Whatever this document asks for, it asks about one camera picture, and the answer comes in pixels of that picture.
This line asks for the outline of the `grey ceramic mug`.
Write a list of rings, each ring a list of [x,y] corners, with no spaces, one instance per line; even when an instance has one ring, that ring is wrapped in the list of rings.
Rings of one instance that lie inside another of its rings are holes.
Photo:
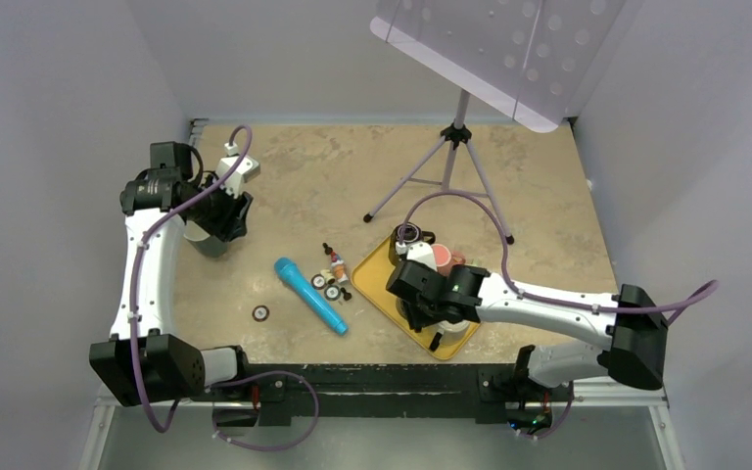
[[[228,251],[228,242],[224,242],[202,228],[194,221],[187,221],[184,238],[202,256],[210,259],[218,259]]]

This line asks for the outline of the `black ceramic mug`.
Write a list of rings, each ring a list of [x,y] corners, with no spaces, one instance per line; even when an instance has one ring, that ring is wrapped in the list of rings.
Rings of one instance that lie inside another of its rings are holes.
[[[406,258],[407,245],[417,242],[434,244],[436,234],[432,231],[422,230],[418,225],[408,222],[397,225],[390,236],[388,258],[392,265],[397,265]]]

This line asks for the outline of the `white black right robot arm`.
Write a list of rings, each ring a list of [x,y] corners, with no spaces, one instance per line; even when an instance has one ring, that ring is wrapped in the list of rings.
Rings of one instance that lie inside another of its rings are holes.
[[[519,356],[522,365],[511,371],[510,384],[522,398],[600,376],[641,390],[663,386],[668,326],[659,312],[618,313],[607,294],[563,291],[559,305],[543,303],[482,267],[459,265],[443,276],[415,260],[400,262],[386,289],[401,300],[413,329],[441,322],[502,322],[570,337],[567,344]]]

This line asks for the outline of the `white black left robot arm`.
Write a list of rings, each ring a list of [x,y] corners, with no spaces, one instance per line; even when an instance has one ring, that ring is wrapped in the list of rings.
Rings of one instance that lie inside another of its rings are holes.
[[[197,397],[212,385],[228,400],[253,386],[238,347],[199,350],[181,340],[173,320],[179,248],[191,243],[210,257],[247,233],[253,197],[244,191],[259,163],[234,144],[204,173],[198,151],[184,143],[150,147],[150,165],[120,193],[127,253],[123,289],[108,340],[91,345],[91,368],[123,406]]]

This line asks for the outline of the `pink ceramic mug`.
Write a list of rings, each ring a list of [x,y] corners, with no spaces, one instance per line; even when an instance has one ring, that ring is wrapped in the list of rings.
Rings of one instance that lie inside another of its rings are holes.
[[[432,251],[437,271],[443,276],[450,275],[458,265],[466,263],[466,257],[459,251],[454,251],[443,244],[433,244]]]

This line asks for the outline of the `yellow plastic tray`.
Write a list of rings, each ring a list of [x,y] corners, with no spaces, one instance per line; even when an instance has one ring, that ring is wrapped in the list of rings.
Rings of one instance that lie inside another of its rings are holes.
[[[428,346],[434,336],[432,326],[423,328],[419,333],[410,330],[405,319],[400,314],[398,299],[386,290],[387,281],[394,270],[394,266],[390,263],[388,258],[389,242],[390,237],[383,239],[381,243],[352,270],[352,285],[364,298],[370,301],[379,311],[389,318],[408,341],[414,342],[424,353],[429,354],[431,357],[439,361],[453,359],[480,328],[480,325],[478,323],[470,322],[469,330],[459,343],[449,347],[442,346],[436,352],[430,352]]]

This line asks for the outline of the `blue toy microphone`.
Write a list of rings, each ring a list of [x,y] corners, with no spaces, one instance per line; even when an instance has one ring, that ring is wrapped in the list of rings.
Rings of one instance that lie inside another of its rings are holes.
[[[342,316],[305,279],[298,266],[289,258],[279,258],[274,263],[277,277],[312,310],[333,332],[344,336],[348,325]]]

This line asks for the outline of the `round token lower right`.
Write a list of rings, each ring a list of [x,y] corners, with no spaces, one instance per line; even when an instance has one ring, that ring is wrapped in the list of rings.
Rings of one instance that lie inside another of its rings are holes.
[[[334,302],[342,297],[342,292],[338,286],[329,285],[323,290],[323,295],[326,300]]]

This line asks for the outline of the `round brown white token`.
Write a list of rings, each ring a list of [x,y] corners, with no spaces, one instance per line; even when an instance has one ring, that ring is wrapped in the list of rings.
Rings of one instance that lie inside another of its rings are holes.
[[[256,322],[266,321],[269,317],[270,310],[266,305],[257,305],[252,310],[252,319]]]

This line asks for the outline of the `round token upper left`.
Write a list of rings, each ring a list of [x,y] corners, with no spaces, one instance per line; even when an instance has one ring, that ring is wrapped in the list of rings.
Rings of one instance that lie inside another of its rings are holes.
[[[322,274],[315,274],[310,280],[311,286],[316,290],[322,290],[327,285],[327,281]]]

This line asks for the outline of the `lilac tripod stand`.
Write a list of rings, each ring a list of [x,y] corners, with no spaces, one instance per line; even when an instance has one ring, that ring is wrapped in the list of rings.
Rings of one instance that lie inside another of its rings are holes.
[[[397,192],[402,189],[408,182],[437,187],[440,191],[443,192],[460,192],[461,190],[452,184],[452,179],[456,166],[457,156],[459,155],[460,150],[463,149],[464,152],[468,155],[471,166],[473,167],[476,175],[480,180],[483,191],[471,192],[462,190],[461,192],[475,198],[487,199],[491,203],[492,213],[495,220],[503,229],[503,240],[509,246],[514,245],[515,237],[513,235],[513,232],[507,223],[506,217],[502,210],[502,205],[499,202],[498,197],[494,193],[494,189],[491,185],[489,177],[487,176],[487,173],[485,172],[485,169],[479,159],[476,146],[473,143],[473,133],[465,123],[471,97],[472,94],[466,89],[460,90],[457,109],[451,124],[443,128],[439,132],[438,140],[436,141],[436,143],[415,163],[411,170],[404,174],[394,185],[394,187],[384,197],[382,197],[374,207],[372,207],[364,214],[364,216],[362,217],[362,221],[364,223],[370,223],[375,215],[386,204],[388,204],[397,194]],[[447,148],[447,152],[441,178],[439,180],[432,180],[417,177],[416,173],[443,148]]]

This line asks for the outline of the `black table edge rail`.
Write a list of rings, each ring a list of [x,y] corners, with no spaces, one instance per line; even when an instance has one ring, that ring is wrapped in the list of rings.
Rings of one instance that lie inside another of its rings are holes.
[[[247,385],[231,400],[257,402],[263,426],[294,417],[471,419],[502,424],[520,410],[566,401],[566,387],[546,389],[492,364],[250,364]]]

